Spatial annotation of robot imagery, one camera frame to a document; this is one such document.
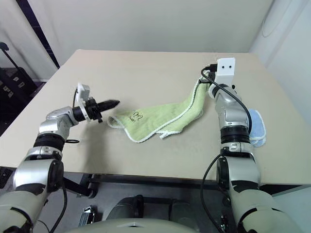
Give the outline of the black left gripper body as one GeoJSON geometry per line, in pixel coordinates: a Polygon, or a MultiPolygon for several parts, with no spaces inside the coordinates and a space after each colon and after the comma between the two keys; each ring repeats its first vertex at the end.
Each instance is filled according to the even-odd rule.
{"type": "Polygon", "coordinates": [[[93,97],[89,97],[85,102],[85,110],[88,117],[92,120],[97,120],[99,123],[102,123],[103,117],[99,108],[98,103],[93,97]]]}

